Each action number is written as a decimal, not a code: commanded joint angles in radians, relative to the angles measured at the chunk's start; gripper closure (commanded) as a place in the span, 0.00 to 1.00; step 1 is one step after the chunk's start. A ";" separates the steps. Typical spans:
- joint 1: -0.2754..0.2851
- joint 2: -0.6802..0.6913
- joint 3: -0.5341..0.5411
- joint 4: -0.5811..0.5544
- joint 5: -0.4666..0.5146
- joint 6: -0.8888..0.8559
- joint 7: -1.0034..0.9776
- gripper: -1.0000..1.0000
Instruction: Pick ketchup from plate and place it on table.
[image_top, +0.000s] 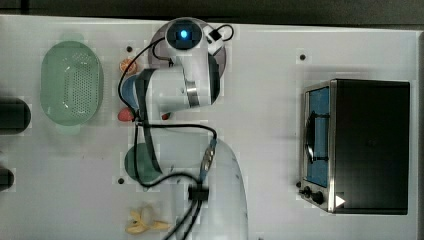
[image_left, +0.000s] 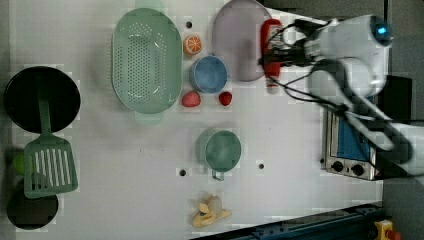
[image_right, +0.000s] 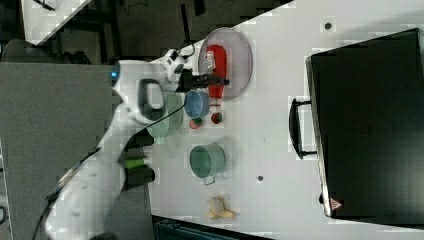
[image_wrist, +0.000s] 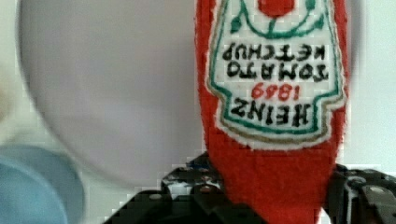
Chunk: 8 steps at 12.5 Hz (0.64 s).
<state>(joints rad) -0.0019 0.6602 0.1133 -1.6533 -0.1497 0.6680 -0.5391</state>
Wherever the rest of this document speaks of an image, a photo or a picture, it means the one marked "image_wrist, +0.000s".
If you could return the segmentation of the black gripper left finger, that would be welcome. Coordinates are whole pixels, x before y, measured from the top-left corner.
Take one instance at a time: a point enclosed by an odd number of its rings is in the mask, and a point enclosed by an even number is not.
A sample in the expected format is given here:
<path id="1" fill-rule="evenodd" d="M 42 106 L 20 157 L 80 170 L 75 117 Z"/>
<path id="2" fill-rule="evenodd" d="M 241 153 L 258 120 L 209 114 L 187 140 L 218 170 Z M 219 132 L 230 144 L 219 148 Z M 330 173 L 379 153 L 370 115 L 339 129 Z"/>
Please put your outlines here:
<path id="1" fill-rule="evenodd" d="M 268 224 L 250 206 L 233 203 L 204 153 L 137 193 L 104 224 Z"/>

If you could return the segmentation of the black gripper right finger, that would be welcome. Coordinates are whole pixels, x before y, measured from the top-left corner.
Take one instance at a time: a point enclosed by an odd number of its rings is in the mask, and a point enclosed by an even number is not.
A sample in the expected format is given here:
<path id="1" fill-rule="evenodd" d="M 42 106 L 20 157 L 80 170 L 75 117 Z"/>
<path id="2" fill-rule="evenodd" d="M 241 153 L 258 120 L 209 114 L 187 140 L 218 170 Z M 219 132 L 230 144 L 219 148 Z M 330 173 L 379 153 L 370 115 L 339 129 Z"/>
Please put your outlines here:
<path id="1" fill-rule="evenodd" d="M 332 224 L 396 224 L 396 180 L 337 164 L 323 205 Z"/>

